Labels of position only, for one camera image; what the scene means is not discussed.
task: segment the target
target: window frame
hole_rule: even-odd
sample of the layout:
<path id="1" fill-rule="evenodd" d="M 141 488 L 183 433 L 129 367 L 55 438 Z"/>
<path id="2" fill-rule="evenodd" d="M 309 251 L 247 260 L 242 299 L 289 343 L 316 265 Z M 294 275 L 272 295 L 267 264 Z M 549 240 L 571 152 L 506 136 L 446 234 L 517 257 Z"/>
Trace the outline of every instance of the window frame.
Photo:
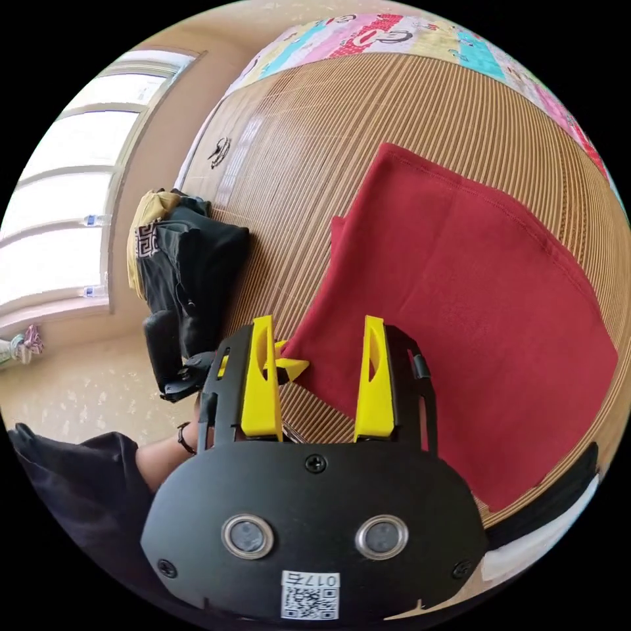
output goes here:
<path id="1" fill-rule="evenodd" d="M 182 56 L 182 63 L 170 63 L 164 60 L 152 59 L 155 56 L 168 56 L 175 53 Z M 134 59 L 126 59 L 126 57 L 134 56 Z M 99 224 L 102 229 L 101 234 L 101 285 L 99 288 L 104 293 L 99 297 L 84 297 L 85 287 L 68 287 L 64 289 L 48 290 L 42 293 L 29 294 L 0 304 L 0 331 L 10 329 L 16 326 L 32 321 L 37 316 L 61 316 L 62 314 L 73 315 L 82 312 L 113 313 L 113 305 L 110 295 L 110 287 L 108 278 L 111 274 L 112 260 L 108 255 L 110 247 L 114 240 L 114 230 L 112 229 L 116 223 L 116 215 L 118 203 L 124 186 L 124 181 L 129 168 L 129 164 L 133 157 L 135 148 L 144 134 L 147 124 L 150 122 L 155 110 L 169 93 L 182 73 L 186 72 L 200 58 L 198 53 L 192 51 L 182 51 L 169 49 L 167 47 L 149 47 L 137 49 L 122 55 L 117 61 L 99 72 L 94 79 L 105 76 L 115 76 L 121 74 L 143 74 L 164 78 L 162 85 L 156 90 L 145 105 L 138 103 L 91 103 L 80 107 L 64 110 L 55 119 L 55 122 L 69 118 L 71 116 L 79 116 L 91 112 L 133 112 L 137 117 L 123 143 L 118 159 L 113 166 L 103 166 L 88 164 L 84 166 L 69 166 L 47 170 L 30 177 L 25 177 L 18 181 L 15 191 L 33 184 L 37 181 L 48 179 L 59 175 L 87 174 L 87 173 L 104 173 L 110 174 L 110 182 L 105 198 L 103 208 L 104 221 Z M 81 227 L 91 229 L 85 226 L 82 218 L 77 220 L 60 220 L 47 223 L 40 223 L 21 229 L 15 233 L 0 237 L 0 248 L 6 247 L 16 241 L 57 231 L 67 228 Z"/>

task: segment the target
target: white cloth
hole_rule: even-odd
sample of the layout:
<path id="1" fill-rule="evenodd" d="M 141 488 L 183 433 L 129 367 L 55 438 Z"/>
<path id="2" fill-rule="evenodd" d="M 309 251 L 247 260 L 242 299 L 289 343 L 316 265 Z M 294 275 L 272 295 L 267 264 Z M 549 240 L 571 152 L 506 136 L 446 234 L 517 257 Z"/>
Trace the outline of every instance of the white cloth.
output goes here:
<path id="1" fill-rule="evenodd" d="M 598 481 L 596 475 L 583 495 L 564 514 L 497 550 L 487 552 L 482 559 L 482 580 L 503 582 L 541 559 L 585 510 L 598 488 Z"/>

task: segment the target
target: bamboo mat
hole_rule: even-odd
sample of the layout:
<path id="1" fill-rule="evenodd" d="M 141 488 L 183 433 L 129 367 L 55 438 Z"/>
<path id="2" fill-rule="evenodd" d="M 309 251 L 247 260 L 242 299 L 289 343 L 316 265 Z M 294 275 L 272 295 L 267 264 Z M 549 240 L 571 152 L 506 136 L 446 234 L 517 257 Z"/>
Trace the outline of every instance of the bamboo mat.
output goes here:
<path id="1" fill-rule="evenodd" d="M 225 160 L 211 170 L 222 137 Z M 345 215 L 382 142 L 401 145 L 526 206 L 574 254 L 619 353 L 592 428 L 546 477 L 485 526 L 531 502 L 597 440 L 606 471 L 631 408 L 631 232 L 602 174 L 541 110 L 508 86 L 441 60 L 391 53 L 323 60 L 237 90 L 212 117 L 183 188 L 214 218 L 247 226 L 253 253 L 226 335 L 273 314 L 289 338 L 326 272 L 331 217 Z M 352 421 L 296 385 L 281 389 L 288 431 L 352 439 Z"/>

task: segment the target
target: red towel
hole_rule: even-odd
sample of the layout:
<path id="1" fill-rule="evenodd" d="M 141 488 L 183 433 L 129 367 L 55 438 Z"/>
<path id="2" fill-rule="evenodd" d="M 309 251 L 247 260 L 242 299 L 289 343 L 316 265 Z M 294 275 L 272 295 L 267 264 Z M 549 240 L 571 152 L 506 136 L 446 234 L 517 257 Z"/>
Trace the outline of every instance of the red towel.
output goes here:
<path id="1" fill-rule="evenodd" d="M 298 382 L 355 415 L 366 315 L 414 338 L 432 373 L 439 455 L 491 511 L 578 443 L 617 352 L 571 253 L 509 195 L 381 145 L 329 271 L 283 354 Z"/>

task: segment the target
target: wrist bracelet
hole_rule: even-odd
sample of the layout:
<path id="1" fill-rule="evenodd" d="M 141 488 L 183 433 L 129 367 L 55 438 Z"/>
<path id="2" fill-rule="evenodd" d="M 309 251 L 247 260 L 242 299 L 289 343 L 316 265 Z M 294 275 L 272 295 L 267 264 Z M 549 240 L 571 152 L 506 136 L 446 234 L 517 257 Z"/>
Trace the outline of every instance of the wrist bracelet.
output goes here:
<path id="1" fill-rule="evenodd" d="M 184 428 L 187 425 L 190 425 L 191 422 L 187 421 L 186 423 L 182 423 L 181 425 L 177 426 L 177 441 L 193 456 L 197 455 L 197 452 L 184 440 Z"/>

